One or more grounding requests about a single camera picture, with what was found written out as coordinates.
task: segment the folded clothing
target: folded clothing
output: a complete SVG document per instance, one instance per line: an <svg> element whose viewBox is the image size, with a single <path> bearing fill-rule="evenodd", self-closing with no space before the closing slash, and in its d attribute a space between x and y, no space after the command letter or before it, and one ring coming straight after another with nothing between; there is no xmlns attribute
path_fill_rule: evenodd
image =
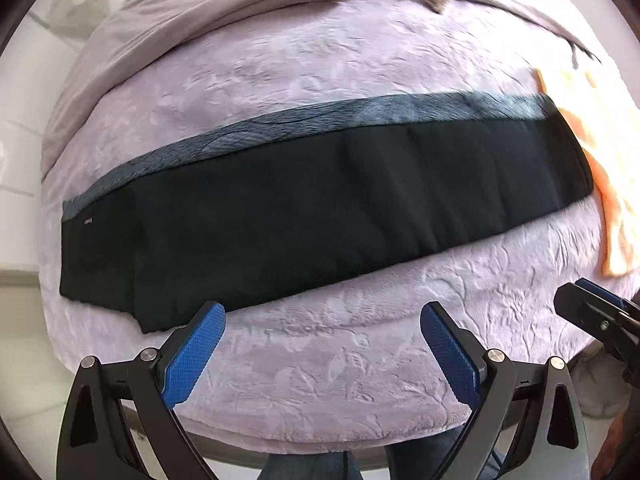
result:
<svg viewBox="0 0 640 480"><path fill-rule="evenodd" d="M538 69L540 88L558 106L582 146L602 195L606 254L602 272L640 267L640 113L610 68Z"/></svg>
<svg viewBox="0 0 640 480"><path fill-rule="evenodd" d="M61 294L165 330L210 299L231 311L348 280L593 190L574 135L537 95L350 100L200 137L162 148L164 167L153 154L131 161L133 180L116 168L99 198L67 205ZM232 151L216 156L217 144Z"/></svg>

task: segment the person's leg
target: person's leg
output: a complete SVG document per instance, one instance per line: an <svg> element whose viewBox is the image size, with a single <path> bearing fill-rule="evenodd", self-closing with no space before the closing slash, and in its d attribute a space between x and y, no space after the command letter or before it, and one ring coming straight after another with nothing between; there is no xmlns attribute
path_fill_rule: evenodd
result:
<svg viewBox="0 0 640 480"><path fill-rule="evenodd" d="M270 454L258 480L362 480L349 451L316 455Z"/></svg>
<svg viewBox="0 0 640 480"><path fill-rule="evenodd" d="M391 480L430 478L461 431L462 427L459 427L437 435L385 446ZM500 466L491 456L478 480L493 480L499 471Z"/></svg>

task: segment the white wall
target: white wall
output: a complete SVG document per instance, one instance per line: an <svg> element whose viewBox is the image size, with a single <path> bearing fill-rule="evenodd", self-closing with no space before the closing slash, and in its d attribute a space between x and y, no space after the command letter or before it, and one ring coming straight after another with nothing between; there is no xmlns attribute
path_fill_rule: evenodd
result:
<svg viewBox="0 0 640 480"><path fill-rule="evenodd" d="M636 105L640 105L640 43L611 0L571 0L616 62Z"/></svg>
<svg viewBox="0 0 640 480"><path fill-rule="evenodd" d="M77 56L29 16L0 56L0 269L37 270L42 133Z"/></svg>

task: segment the blue gripper pad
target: blue gripper pad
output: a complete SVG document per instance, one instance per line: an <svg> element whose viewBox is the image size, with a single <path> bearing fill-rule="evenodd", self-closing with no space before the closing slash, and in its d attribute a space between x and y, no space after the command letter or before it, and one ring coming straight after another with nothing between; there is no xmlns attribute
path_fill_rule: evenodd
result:
<svg viewBox="0 0 640 480"><path fill-rule="evenodd" d="M577 282L575 282L575 284L580 288L583 288L584 290L590 292L591 294L598 296L602 300L609 301L609 303L613 306L616 306L626 312L625 301L619 296L616 296L613 292L609 292L606 288L601 287L597 283L590 282L585 278L580 278Z"/></svg>
<svg viewBox="0 0 640 480"><path fill-rule="evenodd" d="M426 304L420 313L420 330L456 399L474 410L481 403L478 369L434 308Z"/></svg>
<svg viewBox="0 0 640 480"><path fill-rule="evenodd" d="M162 399L172 410L189 398L225 332L225 309L214 303L166 369Z"/></svg>

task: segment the black clamp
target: black clamp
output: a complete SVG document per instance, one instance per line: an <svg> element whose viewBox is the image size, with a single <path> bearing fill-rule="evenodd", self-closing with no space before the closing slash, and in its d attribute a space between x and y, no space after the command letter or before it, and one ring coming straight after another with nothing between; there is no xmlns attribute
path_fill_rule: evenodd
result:
<svg viewBox="0 0 640 480"><path fill-rule="evenodd" d="M167 478L218 480L173 412L195 386L225 329L225 311L206 303L160 349L103 365L85 357L71 388L58 443L58 480L151 478L129 431L121 400L133 400Z"/></svg>
<svg viewBox="0 0 640 480"><path fill-rule="evenodd" d="M640 308L584 278L561 286L554 298L556 314L604 345L625 364L623 379L640 388Z"/></svg>
<svg viewBox="0 0 640 480"><path fill-rule="evenodd" d="M435 474L436 480L475 480L489 459L512 401L526 400L500 478L586 480L589 458L582 415L565 362L511 361L485 350L460 329L443 307L425 305L420 328L460 402L473 409L460 437Z"/></svg>

